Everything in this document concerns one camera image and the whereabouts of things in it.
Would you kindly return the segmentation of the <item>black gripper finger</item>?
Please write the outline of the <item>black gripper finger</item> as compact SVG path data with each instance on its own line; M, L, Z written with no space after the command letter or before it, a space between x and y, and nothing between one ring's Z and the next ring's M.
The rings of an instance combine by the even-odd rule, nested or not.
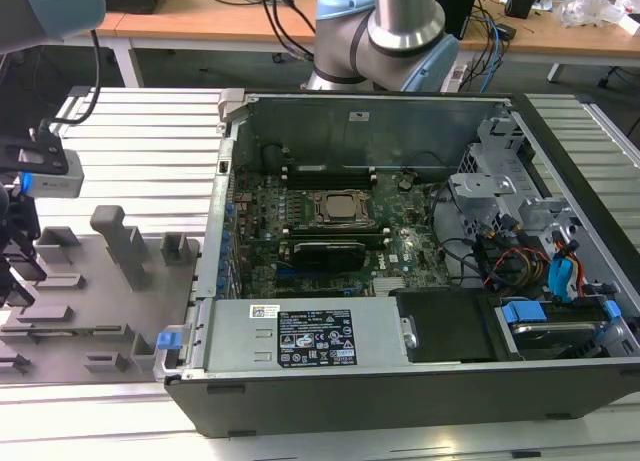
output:
M1 306L30 307L35 296L26 283L45 281L47 274L37 261L33 247L9 244L1 254Z

